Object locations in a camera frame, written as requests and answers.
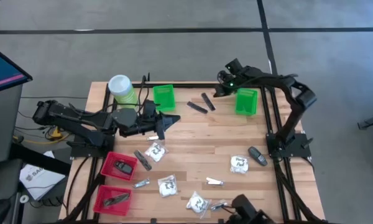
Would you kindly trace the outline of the white printed paper box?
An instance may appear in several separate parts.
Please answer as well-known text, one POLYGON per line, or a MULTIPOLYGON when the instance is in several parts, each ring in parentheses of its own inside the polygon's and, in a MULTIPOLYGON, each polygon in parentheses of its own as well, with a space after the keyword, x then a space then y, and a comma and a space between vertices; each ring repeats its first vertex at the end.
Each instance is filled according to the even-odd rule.
POLYGON ((25 165, 20 172, 19 180, 34 200, 40 200, 48 191, 65 178, 41 167, 25 165))

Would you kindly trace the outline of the green disinfecting wipes canister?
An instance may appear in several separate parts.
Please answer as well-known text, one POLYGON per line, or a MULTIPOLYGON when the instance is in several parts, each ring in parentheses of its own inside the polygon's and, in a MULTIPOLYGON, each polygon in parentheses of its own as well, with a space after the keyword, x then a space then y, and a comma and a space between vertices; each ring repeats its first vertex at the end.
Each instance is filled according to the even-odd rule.
POLYGON ((137 106, 137 95, 131 80, 127 76, 113 76, 108 82, 108 88, 116 102, 123 108, 135 108, 137 106))

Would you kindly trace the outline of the black flat bar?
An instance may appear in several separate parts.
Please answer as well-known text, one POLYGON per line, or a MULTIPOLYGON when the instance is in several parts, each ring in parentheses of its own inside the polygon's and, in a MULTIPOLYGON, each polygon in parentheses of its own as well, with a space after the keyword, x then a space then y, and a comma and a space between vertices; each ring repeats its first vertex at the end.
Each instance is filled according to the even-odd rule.
POLYGON ((9 158, 20 159, 23 161, 23 163, 37 166, 62 175, 68 175, 71 169, 70 164, 49 156, 45 156, 16 143, 11 144, 9 158))

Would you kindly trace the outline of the red plastic basket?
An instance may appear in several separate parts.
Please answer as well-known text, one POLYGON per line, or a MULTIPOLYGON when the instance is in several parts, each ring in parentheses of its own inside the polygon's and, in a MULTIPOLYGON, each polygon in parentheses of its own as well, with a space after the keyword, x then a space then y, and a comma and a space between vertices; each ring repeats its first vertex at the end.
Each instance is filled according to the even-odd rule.
POLYGON ((103 168, 101 170, 101 174, 107 177, 113 177, 117 179, 122 179, 126 181, 130 181, 133 178, 134 171, 136 170, 138 160, 135 157, 127 156, 125 154, 120 154, 116 152, 109 152, 106 160, 104 162, 103 168), (133 171, 131 175, 126 175, 119 172, 115 167, 114 163, 116 161, 121 161, 129 164, 132 166, 133 171))
POLYGON ((109 185, 101 185, 98 189, 98 193, 96 196, 96 201, 93 207, 93 211, 96 213, 105 213, 110 215, 117 215, 125 217, 129 211, 130 204, 131 204, 131 198, 132 198, 132 190, 131 189, 125 189, 125 188, 119 188, 119 187, 113 187, 109 185), (121 195, 124 193, 129 193, 130 197, 127 201, 117 203, 108 207, 105 207, 103 205, 103 201, 107 198, 114 197, 117 195, 121 195))

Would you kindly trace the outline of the black oblong device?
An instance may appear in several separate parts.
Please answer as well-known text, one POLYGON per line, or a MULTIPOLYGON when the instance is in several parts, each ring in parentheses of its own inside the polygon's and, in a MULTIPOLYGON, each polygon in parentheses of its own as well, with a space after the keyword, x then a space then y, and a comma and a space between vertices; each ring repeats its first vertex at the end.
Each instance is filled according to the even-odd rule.
POLYGON ((265 157, 260 153, 260 151, 256 147, 251 146, 247 151, 249 155, 253 158, 253 160, 255 160, 261 166, 266 166, 268 164, 265 157))
POLYGON ((129 164, 121 161, 116 161, 114 163, 114 167, 121 173, 126 174, 126 175, 131 175, 133 168, 129 164))

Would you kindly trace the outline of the green plastic basket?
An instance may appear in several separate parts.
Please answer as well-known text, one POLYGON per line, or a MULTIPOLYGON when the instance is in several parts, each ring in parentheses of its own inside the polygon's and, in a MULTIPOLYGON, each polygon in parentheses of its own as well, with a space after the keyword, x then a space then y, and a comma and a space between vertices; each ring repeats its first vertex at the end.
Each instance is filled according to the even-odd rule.
POLYGON ((161 112, 174 111, 176 108, 173 85, 161 85, 153 87, 154 102, 161 112))
POLYGON ((235 113, 252 116, 257 113, 258 93, 256 90, 240 88, 236 94, 235 113))

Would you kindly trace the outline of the grey cabinet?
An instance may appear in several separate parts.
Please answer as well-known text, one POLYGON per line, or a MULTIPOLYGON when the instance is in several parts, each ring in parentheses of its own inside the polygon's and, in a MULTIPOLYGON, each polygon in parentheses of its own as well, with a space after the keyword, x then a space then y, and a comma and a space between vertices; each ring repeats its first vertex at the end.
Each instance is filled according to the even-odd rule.
POLYGON ((0 162, 10 154, 21 94, 22 85, 0 91, 0 162))

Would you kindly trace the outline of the blue screen monitor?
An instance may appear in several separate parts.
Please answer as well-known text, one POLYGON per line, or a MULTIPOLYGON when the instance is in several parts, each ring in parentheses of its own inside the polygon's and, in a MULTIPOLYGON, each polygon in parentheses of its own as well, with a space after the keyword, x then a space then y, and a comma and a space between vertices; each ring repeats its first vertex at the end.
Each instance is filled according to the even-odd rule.
POLYGON ((31 82, 33 77, 0 52, 0 91, 31 82))

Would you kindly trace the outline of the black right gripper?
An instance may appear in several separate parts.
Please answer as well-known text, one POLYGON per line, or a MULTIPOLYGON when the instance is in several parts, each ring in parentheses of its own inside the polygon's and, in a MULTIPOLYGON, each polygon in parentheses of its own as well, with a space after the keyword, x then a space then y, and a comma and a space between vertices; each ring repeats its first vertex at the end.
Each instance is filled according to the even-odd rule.
POLYGON ((232 75, 230 73, 225 72, 224 70, 220 71, 217 74, 217 80, 219 81, 220 85, 216 85, 214 87, 216 97, 224 97, 229 96, 233 91, 237 88, 242 87, 244 84, 248 82, 248 79, 242 75, 232 75))

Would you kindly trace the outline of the clear vanity pack bag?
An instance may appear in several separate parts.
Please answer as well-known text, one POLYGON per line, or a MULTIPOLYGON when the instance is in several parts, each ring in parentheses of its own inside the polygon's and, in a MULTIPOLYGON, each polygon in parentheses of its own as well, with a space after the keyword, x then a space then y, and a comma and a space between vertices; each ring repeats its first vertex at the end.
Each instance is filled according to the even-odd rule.
POLYGON ((248 159, 242 156, 232 156, 231 172, 245 174, 249 169, 248 159))
POLYGON ((190 197, 186 209, 192 210, 195 214, 202 219, 211 203, 211 200, 203 198, 198 192, 193 192, 190 197))
POLYGON ((174 175, 159 179, 158 186, 161 197, 168 197, 178 193, 177 180, 174 175))
POLYGON ((165 146, 159 142, 153 142, 144 154, 154 162, 159 162, 167 153, 168 150, 165 146))

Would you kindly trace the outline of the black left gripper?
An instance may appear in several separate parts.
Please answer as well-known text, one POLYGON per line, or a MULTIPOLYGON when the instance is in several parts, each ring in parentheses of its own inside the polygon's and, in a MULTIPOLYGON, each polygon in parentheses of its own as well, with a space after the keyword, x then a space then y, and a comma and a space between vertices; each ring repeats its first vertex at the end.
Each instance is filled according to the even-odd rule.
POLYGON ((122 137, 133 136, 136 134, 142 134, 148 132, 155 132, 158 136, 159 140, 165 139, 165 131, 171 127, 173 124, 180 120, 180 115, 174 114, 163 114, 159 113, 154 116, 152 121, 148 121, 147 119, 137 118, 135 124, 133 124, 130 128, 119 130, 119 134, 122 137))

